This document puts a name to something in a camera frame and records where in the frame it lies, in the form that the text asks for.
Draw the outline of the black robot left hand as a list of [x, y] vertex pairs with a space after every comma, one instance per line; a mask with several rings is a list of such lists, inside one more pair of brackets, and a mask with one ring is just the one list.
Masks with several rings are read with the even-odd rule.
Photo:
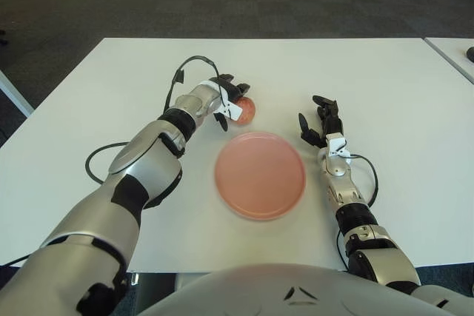
[[227, 120], [237, 121], [244, 115], [244, 110], [237, 102], [243, 99], [250, 88], [248, 84], [233, 84], [233, 79], [231, 74], [222, 74], [204, 82], [205, 86], [217, 92], [217, 98], [209, 110], [225, 132], [228, 130]]

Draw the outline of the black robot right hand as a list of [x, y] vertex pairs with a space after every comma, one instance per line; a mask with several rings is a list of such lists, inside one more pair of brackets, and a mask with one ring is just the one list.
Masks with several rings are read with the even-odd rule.
[[301, 129], [300, 137], [311, 146], [324, 148], [330, 134], [344, 134], [343, 124], [338, 116], [338, 105], [336, 100], [330, 100], [320, 95], [312, 97], [317, 106], [316, 114], [320, 118], [322, 134], [310, 129], [307, 119], [302, 113], [298, 114], [298, 122]]

